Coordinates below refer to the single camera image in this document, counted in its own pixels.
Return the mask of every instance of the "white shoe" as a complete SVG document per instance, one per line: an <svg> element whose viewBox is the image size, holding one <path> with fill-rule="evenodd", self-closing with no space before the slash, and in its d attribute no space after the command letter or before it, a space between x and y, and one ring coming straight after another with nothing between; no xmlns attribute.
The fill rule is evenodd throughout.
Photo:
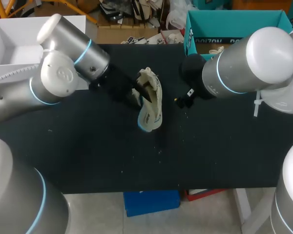
<svg viewBox="0 0 293 234"><path fill-rule="evenodd" d="M135 89L133 95L137 98L141 110L138 116L138 126L146 131L151 132L162 125L162 86L157 76L149 67L140 70L140 76L137 82L144 86L150 95L152 103L142 97Z"/></svg>

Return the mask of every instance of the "black tablecloth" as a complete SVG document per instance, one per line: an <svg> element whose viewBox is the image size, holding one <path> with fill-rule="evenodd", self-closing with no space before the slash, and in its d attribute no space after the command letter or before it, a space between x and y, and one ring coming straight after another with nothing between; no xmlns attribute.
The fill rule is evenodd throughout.
<svg viewBox="0 0 293 234"><path fill-rule="evenodd" d="M145 133L138 112L103 92L77 91L61 104L0 124L15 158L63 193L276 186L293 145L293 115L255 94L197 99L179 109L188 87L178 76L182 45L105 45L129 75L150 67L163 87L163 124Z"/></svg>

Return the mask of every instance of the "plastic bag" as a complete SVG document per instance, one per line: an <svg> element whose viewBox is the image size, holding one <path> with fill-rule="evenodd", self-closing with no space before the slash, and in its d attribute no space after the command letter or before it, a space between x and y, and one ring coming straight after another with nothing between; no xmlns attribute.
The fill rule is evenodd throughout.
<svg viewBox="0 0 293 234"><path fill-rule="evenodd" d="M187 21L188 11L198 10L192 5L190 0L170 0L170 10L166 20L166 28L168 24L178 29L184 29Z"/></svg>

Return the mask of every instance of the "shoe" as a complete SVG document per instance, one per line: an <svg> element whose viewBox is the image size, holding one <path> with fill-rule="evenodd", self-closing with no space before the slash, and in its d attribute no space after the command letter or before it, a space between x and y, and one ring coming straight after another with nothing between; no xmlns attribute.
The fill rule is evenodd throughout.
<svg viewBox="0 0 293 234"><path fill-rule="evenodd" d="M138 126L143 131L149 133L162 125L162 86L157 76L149 67L140 70L139 73L140 76L137 82L145 87L152 102L142 97L135 89L132 90L132 93L136 97L138 105L141 106L138 115Z"/></svg>
<svg viewBox="0 0 293 234"><path fill-rule="evenodd" d="M137 20L145 22L151 15L151 7L146 0L131 0L133 12Z"/></svg>

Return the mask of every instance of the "floor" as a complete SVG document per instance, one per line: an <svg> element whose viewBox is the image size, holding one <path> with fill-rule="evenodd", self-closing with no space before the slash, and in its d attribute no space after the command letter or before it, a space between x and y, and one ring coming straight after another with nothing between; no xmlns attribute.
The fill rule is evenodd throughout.
<svg viewBox="0 0 293 234"><path fill-rule="evenodd" d="M247 189L251 208L263 189ZM71 209L69 234L240 234L232 190L196 201L183 200L177 209L127 217L123 193L65 195ZM273 234L270 223L257 234Z"/></svg>

